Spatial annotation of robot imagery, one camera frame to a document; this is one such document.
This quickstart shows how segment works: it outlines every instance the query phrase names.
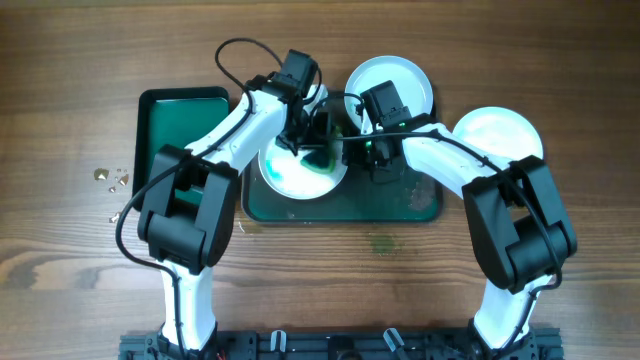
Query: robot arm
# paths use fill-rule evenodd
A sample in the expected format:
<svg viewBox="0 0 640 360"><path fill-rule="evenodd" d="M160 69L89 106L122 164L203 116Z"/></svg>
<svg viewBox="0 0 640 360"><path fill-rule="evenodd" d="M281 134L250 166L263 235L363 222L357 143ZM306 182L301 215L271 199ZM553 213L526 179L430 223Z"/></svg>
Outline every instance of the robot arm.
<svg viewBox="0 0 640 360"><path fill-rule="evenodd" d="M180 278L179 307L175 308L172 278L162 273L165 290L166 323L162 328L170 344L178 344L175 326L180 312L181 333L187 351L204 349L215 333L212 309L213 266L226 249L233 228L238 175L258 153L283 132L299 133L307 114L327 96L324 86L316 92L311 82L317 64L308 55L290 51L280 73L256 76L247 83L253 109L242 125L219 149L193 166L168 176L151 188L138 223L140 239L149 243L149 254ZM303 94L315 94L305 99ZM247 93L231 114L213 131L180 150L165 146L156 155L151 177L201 153L233 129L247 113ZM300 139L283 139L297 149ZM173 196L175 190L201 189L200 206Z"/></svg>
<svg viewBox="0 0 640 360"><path fill-rule="evenodd" d="M522 331L515 337L518 341L529 332L528 321L536 301L533 290L549 283L555 270L550 251L555 252L561 266L577 249L576 234L548 167L535 156L513 161L490 154L455 137L443 124L424 115L412 118L390 81L362 96L379 131L393 133L413 128L416 133L437 134L407 137L401 140L401 145L396 141L395 148L401 149L399 152L411 168L430 175L464 200L476 260L487 276L482 306L473 320L485 348L491 352L508 345L524 316ZM488 160L503 176L443 139L461 144ZM384 149L394 148L394 140L383 141L386 141L382 144ZM549 234L552 250L546 246L531 215L516 222L511 219L509 207L522 204L505 185L504 176L517 183L534 204L534 211L543 219Z"/></svg>

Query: table surface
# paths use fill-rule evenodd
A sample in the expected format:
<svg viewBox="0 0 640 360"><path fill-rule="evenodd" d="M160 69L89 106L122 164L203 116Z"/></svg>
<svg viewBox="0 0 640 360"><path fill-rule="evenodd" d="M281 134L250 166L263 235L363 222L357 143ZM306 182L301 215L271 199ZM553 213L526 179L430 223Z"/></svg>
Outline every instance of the table surface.
<svg viewBox="0 0 640 360"><path fill-rule="evenodd" d="M160 275L114 244L108 219L131 191L114 177L133 172L143 91L221 85L239 97L213 61L235 36L312 54L333 88L371 57L411 59L450 128L486 105L527 117L579 236L533 323L561 328L567 359L636 358L639 14L552 0L0 11L0 358L112 359L120 335L164 321ZM222 61L240 79L275 70L250 45ZM435 223L406 226L260 226L238 208L215 268L220 328L464 326L485 278L462 202L445 201ZM143 256L136 220L126 244ZM377 252L381 236L392 254Z"/></svg>

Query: black bracket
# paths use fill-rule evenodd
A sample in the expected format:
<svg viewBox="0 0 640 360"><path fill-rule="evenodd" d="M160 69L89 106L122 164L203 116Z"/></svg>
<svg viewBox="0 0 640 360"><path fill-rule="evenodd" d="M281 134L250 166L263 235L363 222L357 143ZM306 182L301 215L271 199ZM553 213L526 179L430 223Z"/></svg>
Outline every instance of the black bracket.
<svg viewBox="0 0 640 360"><path fill-rule="evenodd" d="M384 133L407 133L438 122L432 116L434 110L431 114L412 116L391 80L363 91L360 96L374 126L374 133L379 132L375 130L378 127L382 127ZM391 172L393 162L403 157L402 140L402 137L382 137L366 143L346 143L343 147L343 162L345 165L353 163L368 169L375 182L376 172Z"/></svg>
<svg viewBox="0 0 640 360"><path fill-rule="evenodd" d="M297 155L304 143L304 136L310 126L309 116L303 110L304 98L309 92L313 79L318 72L318 64L311 56L289 50L280 72L273 72L268 77L258 75L246 83L249 90L261 90L276 96L287 104L287 121L285 128L278 136L278 146L291 150Z"/></svg>
<svg viewBox="0 0 640 360"><path fill-rule="evenodd" d="M382 332L287 333L286 344L272 350L273 334L219 331L215 342L202 351L190 351L188 360L487 360L495 355L478 346L468 328L424 332L396 331L391 349ZM122 336L119 360L180 360L175 349L166 351L158 333ZM500 356L501 360L562 360L564 350L558 329L531 329Z"/></svg>
<svg viewBox="0 0 640 360"><path fill-rule="evenodd" d="M575 254L577 239L548 166L529 156L512 162L505 175L521 184L562 266ZM530 281L553 274L549 249L531 215L511 219L508 207L522 204L501 176L477 178L462 187L462 194L476 260L493 284L515 294Z"/></svg>
<svg viewBox="0 0 640 360"><path fill-rule="evenodd" d="M165 145L154 158L150 179L191 160L190 151ZM149 255L194 275L215 265L231 238L237 183L237 170L197 159L149 189L138 221L138 236L149 243ZM176 190L192 187L202 191L199 206L175 197Z"/></svg>

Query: small metal part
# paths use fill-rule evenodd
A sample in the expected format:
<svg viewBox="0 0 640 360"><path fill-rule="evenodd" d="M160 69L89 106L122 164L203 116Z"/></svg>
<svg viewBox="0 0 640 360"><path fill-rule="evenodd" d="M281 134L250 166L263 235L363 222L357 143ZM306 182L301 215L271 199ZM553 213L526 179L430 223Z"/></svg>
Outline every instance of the small metal part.
<svg viewBox="0 0 640 360"><path fill-rule="evenodd" d="M302 165L302 159L313 150L303 150L294 156L269 142L258 153L258 166L265 182L280 195L296 200L311 200L323 196L333 190L344 178L348 167L339 159L342 154L342 141L331 145L330 157L335 162L333 170L324 174Z"/></svg>
<svg viewBox="0 0 640 360"><path fill-rule="evenodd" d="M276 330L271 333L271 351L287 352L287 333Z"/></svg>
<svg viewBox="0 0 640 360"><path fill-rule="evenodd" d="M115 215L113 215L113 217L109 218L109 222L112 224L117 223L118 219L120 219L120 214L122 214L122 212L118 211Z"/></svg>
<svg viewBox="0 0 640 360"><path fill-rule="evenodd" d="M392 352L404 346L404 341L402 341L402 337L400 336L396 328L389 328L385 330L384 334L382 334L382 337L384 338L384 341L387 343L387 346L389 346L389 349Z"/></svg>
<svg viewBox="0 0 640 360"><path fill-rule="evenodd" d="M482 358L482 346L479 342L474 341L471 343L471 353L475 356L476 359Z"/></svg>
<svg viewBox="0 0 640 360"><path fill-rule="evenodd" d="M389 328L382 334L384 341L389 346L389 350L396 354L398 360L409 360L409 356L404 351L404 341L395 328Z"/></svg>
<svg viewBox="0 0 640 360"><path fill-rule="evenodd" d="M120 180L118 180L118 184L122 186L127 185L128 182L129 182L129 174L126 174L125 176L121 177Z"/></svg>
<svg viewBox="0 0 640 360"><path fill-rule="evenodd" d="M109 170L107 170L107 169L97 168L93 172L93 178L96 179L96 181L98 181L98 180L107 180L108 177L109 177Z"/></svg>

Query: white plate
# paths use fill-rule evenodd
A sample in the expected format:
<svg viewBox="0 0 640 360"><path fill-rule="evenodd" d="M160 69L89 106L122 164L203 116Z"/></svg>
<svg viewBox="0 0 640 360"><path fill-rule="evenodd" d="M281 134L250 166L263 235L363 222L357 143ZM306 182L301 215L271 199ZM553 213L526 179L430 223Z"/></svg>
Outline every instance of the white plate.
<svg viewBox="0 0 640 360"><path fill-rule="evenodd" d="M416 64L398 56L379 56L362 63L349 77L345 92L359 96L363 91L388 80L393 81L400 99L409 107L411 116L431 113L433 89L427 75ZM362 134L370 134L373 127L367 112L364 111L363 123L356 114L356 105L359 103L351 97L344 99L351 121L360 128Z"/></svg>
<svg viewBox="0 0 640 360"><path fill-rule="evenodd" d="M453 129L453 135L491 154L513 160L535 155L542 159L540 135L517 112L490 106L473 110Z"/></svg>
<svg viewBox="0 0 640 360"><path fill-rule="evenodd" d="M262 177L273 190L292 199L310 200L333 190L347 173L347 166L341 161L342 142L334 141L332 151L336 159L334 170L319 174L300 164L311 150L300 150L298 156L293 156L273 139L258 153L258 165Z"/></svg>

